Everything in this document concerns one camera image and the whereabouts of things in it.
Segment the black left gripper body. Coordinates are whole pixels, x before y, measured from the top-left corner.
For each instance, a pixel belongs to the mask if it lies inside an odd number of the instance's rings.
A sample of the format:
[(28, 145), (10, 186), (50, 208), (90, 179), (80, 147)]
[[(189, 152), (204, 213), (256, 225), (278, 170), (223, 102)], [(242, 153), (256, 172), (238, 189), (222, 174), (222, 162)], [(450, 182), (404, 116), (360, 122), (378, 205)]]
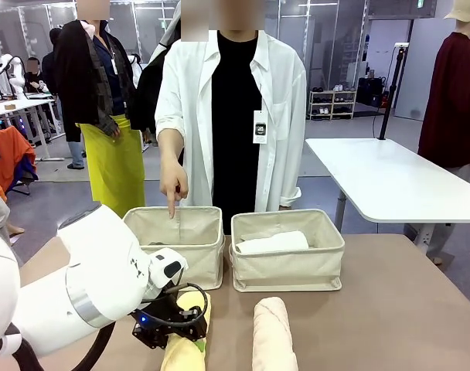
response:
[(132, 312), (132, 335), (149, 348), (165, 348), (169, 335), (189, 320), (177, 304), (177, 295), (163, 295)]

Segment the person's right hand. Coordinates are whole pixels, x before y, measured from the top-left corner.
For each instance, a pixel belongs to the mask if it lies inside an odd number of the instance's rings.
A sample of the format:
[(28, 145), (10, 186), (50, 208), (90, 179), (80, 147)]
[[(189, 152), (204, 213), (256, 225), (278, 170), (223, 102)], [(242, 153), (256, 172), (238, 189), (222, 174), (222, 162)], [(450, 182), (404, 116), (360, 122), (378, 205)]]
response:
[(185, 199), (189, 192), (187, 174), (174, 158), (161, 161), (160, 190), (166, 196), (169, 217), (172, 219), (176, 205)]

